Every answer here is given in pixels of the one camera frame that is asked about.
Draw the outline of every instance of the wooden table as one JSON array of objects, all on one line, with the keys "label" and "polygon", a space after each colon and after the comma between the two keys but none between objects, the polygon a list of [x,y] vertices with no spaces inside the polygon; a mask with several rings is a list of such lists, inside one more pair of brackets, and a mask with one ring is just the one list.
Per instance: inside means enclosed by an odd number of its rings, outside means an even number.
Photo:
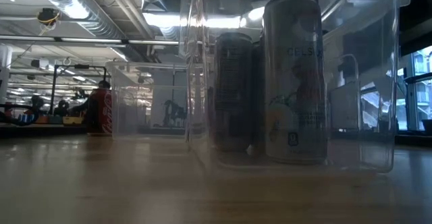
[{"label": "wooden table", "polygon": [[1,140],[0,223],[432,223],[432,151],[369,177],[215,179],[182,140]]}]

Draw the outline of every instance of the desk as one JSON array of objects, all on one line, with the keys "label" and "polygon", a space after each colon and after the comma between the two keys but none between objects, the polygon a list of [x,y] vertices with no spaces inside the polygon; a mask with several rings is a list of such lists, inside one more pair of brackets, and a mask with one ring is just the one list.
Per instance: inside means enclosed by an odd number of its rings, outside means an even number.
[{"label": "desk", "polygon": [[1,140],[0,223],[432,223],[432,151],[369,177],[214,179],[182,140]]}]

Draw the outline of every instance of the clear plastic bin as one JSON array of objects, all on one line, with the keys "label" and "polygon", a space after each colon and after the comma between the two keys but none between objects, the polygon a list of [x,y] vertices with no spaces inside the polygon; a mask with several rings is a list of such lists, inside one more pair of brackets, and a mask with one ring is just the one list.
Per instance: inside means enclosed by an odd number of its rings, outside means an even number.
[{"label": "clear plastic bin", "polygon": [[149,135],[184,138],[187,122],[186,66],[109,62],[113,138]]},{"label": "clear plastic bin", "polygon": [[[322,29],[316,31],[314,39],[318,41],[315,46],[320,47],[320,34],[324,34],[320,77],[325,92],[319,110],[325,116],[320,130],[325,132],[310,134],[320,134],[317,138],[326,144],[327,154],[324,161],[312,165],[278,163],[265,153],[271,137],[268,118],[294,118],[283,110],[281,115],[269,116],[274,114],[269,110],[268,90],[268,81],[274,76],[269,73],[269,60],[274,54],[267,46],[271,45],[271,50],[284,45],[269,43],[268,39],[263,42],[262,37],[277,41],[278,36],[288,36],[284,26],[294,26],[289,17],[281,19],[269,28],[276,29],[270,31],[273,37],[263,35],[263,15],[269,1],[182,0],[180,55],[188,64],[190,120],[186,134],[192,150],[210,169],[285,173],[390,171],[396,133],[398,10],[410,0],[318,0],[315,15],[321,15]],[[304,5],[301,2],[297,3],[300,7]],[[279,7],[275,13],[292,12],[294,6],[286,11]],[[256,50],[260,43],[265,44],[261,52]],[[223,79],[221,74],[230,76]],[[290,83],[290,75],[286,76],[285,82]],[[215,100],[222,94],[230,99]],[[223,132],[225,138],[215,131]],[[305,136],[308,131],[299,134]],[[290,132],[283,136],[287,142],[288,136]],[[282,153],[303,154],[318,147],[307,143],[309,146],[302,150],[292,150],[296,140],[301,144],[303,137],[292,136],[295,141],[288,143],[290,147],[278,146]]]}]

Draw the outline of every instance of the table surface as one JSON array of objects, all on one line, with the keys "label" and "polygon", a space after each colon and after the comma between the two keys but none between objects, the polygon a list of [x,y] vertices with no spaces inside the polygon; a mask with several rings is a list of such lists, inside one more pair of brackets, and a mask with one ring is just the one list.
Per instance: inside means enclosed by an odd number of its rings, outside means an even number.
[{"label": "table surface", "polygon": [[0,223],[432,223],[432,150],[362,177],[215,179],[182,140],[1,140]]}]

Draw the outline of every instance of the transparent storage container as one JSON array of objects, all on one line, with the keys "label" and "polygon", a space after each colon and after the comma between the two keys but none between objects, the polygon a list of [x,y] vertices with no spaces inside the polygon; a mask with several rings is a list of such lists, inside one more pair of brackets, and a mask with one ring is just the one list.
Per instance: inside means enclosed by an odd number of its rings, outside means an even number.
[{"label": "transparent storage container", "polygon": [[115,140],[154,135],[184,139],[188,110],[185,65],[109,62],[107,69],[112,78]]},{"label": "transparent storage container", "polygon": [[[298,157],[296,154],[317,150],[317,144],[311,144],[313,137],[319,139],[315,142],[325,144],[322,161],[308,161],[307,155],[301,155],[306,164],[280,163],[280,159],[265,152],[272,141],[268,119],[300,117],[288,115],[286,110],[279,114],[269,110],[272,87],[268,81],[274,76],[269,73],[272,51],[285,46],[277,41],[289,36],[286,31],[290,26],[297,29],[292,21],[297,18],[288,16],[264,32],[264,24],[271,23],[263,21],[270,1],[182,0],[180,55],[188,66],[186,135],[191,149],[204,166],[213,170],[390,171],[397,128],[398,10],[410,0],[317,0],[316,10],[299,1],[286,10],[279,6],[274,12],[275,16],[287,16],[304,6],[307,12],[317,15],[314,18],[321,17],[321,29],[315,31],[314,41],[318,41],[315,49],[323,52],[319,84],[324,92],[319,111],[324,117],[320,122],[324,132],[302,130],[291,134],[284,127],[278,128],[286,131],[278,137],[286,139],[290,146],[278,147],[288,162]],[[280,82],[298,83],[292,74],[285,76]],[[309,139],[305,143],[308,145],[293,150],[305,138]]]}]

